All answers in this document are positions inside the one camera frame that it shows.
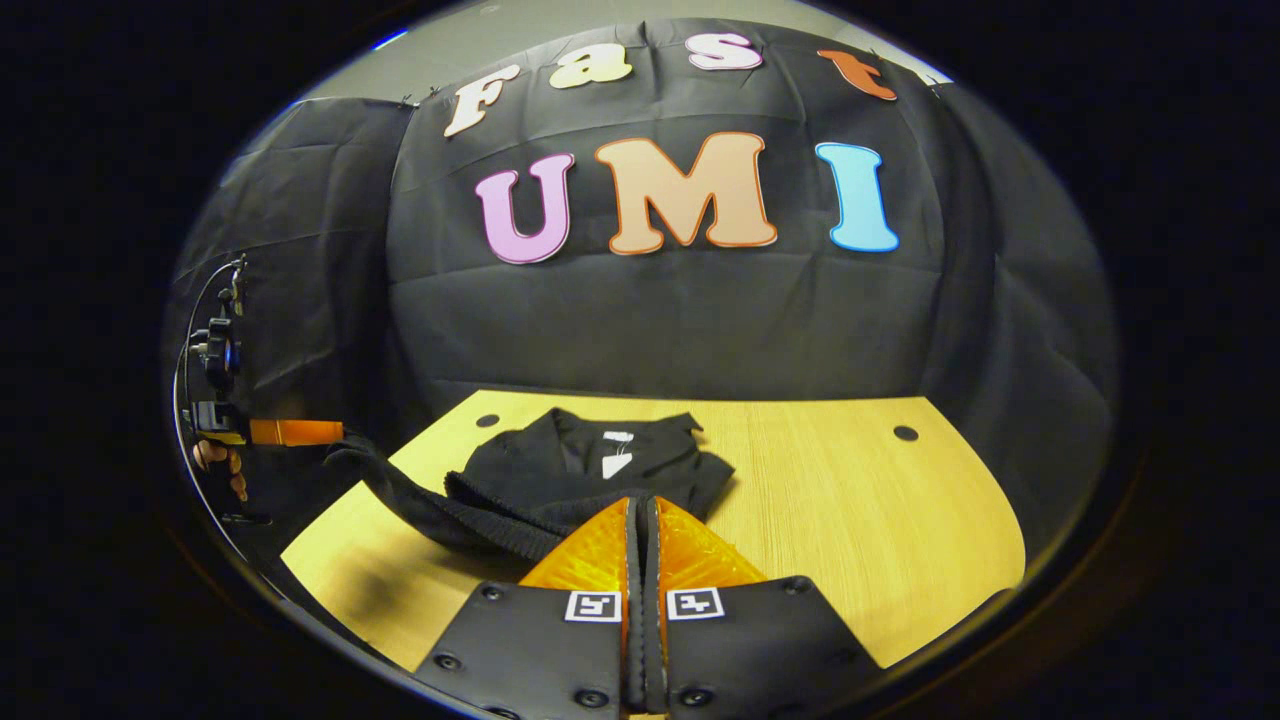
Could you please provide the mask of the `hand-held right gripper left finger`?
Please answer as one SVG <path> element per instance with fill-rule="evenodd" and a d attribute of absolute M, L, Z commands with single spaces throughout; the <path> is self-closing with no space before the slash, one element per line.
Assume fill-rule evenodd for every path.
<path fill-rule="evenodd" d="M 621 498 L 520 582 L 476 585 L 416 679 L 479 717 L 627 717 L 644 701 L 639 510 Z"/>

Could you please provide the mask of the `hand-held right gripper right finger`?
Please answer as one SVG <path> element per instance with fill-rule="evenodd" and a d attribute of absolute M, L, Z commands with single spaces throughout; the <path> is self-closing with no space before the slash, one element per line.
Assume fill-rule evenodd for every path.
<path fill-rule="evenodd" d="M 771 579 L 690 512 L 646 501 L 649 714 L 818 719 L 881 674 L 813 579 Z"/>

